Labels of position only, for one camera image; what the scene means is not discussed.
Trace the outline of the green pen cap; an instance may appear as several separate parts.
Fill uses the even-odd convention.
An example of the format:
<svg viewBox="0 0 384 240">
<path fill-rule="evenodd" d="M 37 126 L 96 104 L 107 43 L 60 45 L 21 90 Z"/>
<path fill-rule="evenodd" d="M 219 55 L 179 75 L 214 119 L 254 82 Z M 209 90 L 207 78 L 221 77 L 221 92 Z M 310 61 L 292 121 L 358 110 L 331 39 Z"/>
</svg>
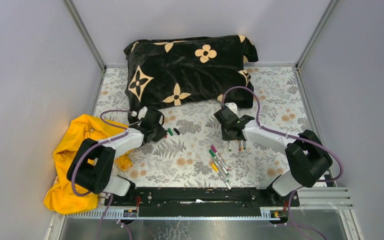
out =
<svg viewBox="0 0 384 240">
<path fill-rule="evenodd" d="M 174 135 L 174 134 L 173 134 L 173 131 L 172 131 L 170 128 L 168 128 L 167 131 L 168 131 L 168 133 L 169 133 L 171 136 Z"/>
</svg>

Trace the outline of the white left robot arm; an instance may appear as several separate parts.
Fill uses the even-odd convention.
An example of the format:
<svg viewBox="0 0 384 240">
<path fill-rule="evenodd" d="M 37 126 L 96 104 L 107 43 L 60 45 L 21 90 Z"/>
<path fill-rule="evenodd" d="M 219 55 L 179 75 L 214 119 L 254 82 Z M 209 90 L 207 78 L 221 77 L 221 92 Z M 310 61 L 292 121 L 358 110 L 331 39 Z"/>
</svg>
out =
<svg viewBox="0 0 384 240">
<path fill-rule="evenodd" d="M 143 107 L 131 115 L 137 121 L 127 127 L 121 126 L 121 133 L 101 140 L 87 138 L 81 142 L 66 173 L 76 196 L 105 193 L 116 195 L 124 206 L 134 202 L 133 183 L 113 173 L 114 161 L 133 149 L 164 139 L 167 130 L 163 126 L 165 116 L 159 110 Z"/>
</svg>

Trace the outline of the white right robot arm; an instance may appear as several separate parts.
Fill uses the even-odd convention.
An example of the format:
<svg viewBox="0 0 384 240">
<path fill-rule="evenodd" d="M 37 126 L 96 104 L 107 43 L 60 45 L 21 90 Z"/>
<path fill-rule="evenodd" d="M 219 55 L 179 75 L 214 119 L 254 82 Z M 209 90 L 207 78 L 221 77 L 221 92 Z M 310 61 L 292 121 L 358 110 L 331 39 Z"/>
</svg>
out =
<svg viewBox="0 0 384 240">
<path fill-rule="evenodd" d="M 281 205 L 294 190 L 313 187 L 333 163 L 327 149 L 311 130 L 291 135 L 263 127 L 252 116 L 238 117 L 228 106 L 223 106 L 214 117 L 221 125 L 224 141 L 261 144 L 287 158 L 289 170 L 277 177 L 266 193 L 267 201 L 273 206 Z"/>
</svg>

